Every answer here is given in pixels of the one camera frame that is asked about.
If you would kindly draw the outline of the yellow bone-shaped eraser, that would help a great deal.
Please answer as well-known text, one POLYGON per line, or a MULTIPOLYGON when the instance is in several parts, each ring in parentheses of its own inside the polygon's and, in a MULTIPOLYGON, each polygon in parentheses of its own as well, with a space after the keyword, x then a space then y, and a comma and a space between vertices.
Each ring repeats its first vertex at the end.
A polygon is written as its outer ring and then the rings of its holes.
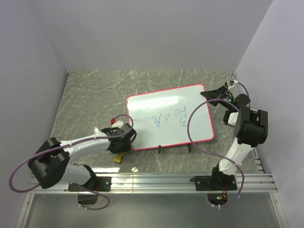
POLYGON ((120 163, 122 162, 122 159, 123 159, 124 155, 125 155, 124 152, 123 152, 123 153, 118 153, 118 154, 116 154, 116 155, 114 156, 114 158, 113 158, 114 162, 120 164, 120 163))

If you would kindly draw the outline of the pink framed whiteboard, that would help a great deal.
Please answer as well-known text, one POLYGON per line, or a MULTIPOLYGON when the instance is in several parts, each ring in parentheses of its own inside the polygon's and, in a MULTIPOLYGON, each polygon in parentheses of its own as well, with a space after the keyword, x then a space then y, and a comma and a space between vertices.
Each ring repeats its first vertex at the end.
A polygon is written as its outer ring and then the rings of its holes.
POLYGON ((127 98, 127 113, 137 133, 134 151, 211 141, 215 131, 203 84, 164 89, 127 98))

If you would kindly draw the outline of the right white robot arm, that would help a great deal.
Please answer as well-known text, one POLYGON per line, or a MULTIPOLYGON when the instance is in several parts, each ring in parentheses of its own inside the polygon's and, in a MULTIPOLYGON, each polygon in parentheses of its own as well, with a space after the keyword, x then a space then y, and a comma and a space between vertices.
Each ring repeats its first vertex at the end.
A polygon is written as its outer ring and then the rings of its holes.
POLYGON ((200 94, 210 101, 211 105, 221 104, 227 108, 223 122, 234 127, 234 141, 226 159, 219 161, 212 169, 211 175, 200 183, 207 185, 207 190, 236 190, 236 166, 241 164, 250 151, 267 139, 268 112, 252 110, 249 107, 249 95, 239 94, 233 97, 227 85, 200 94))

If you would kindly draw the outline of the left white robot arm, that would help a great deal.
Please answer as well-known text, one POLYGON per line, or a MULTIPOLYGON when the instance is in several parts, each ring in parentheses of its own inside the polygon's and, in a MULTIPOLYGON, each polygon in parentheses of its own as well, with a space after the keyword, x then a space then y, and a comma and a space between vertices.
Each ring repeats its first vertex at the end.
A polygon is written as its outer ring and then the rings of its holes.
POLYGON ((99 152, 119 154, 131 150, 136 131, 125 123, 121 127, 104 128, 99 132, 70 141, 46 140, 28 167, 43 189, 59 182, 75 183, 85 191, 97 190, 100 181, 89 165, 76 165, 75 160, 99 152))

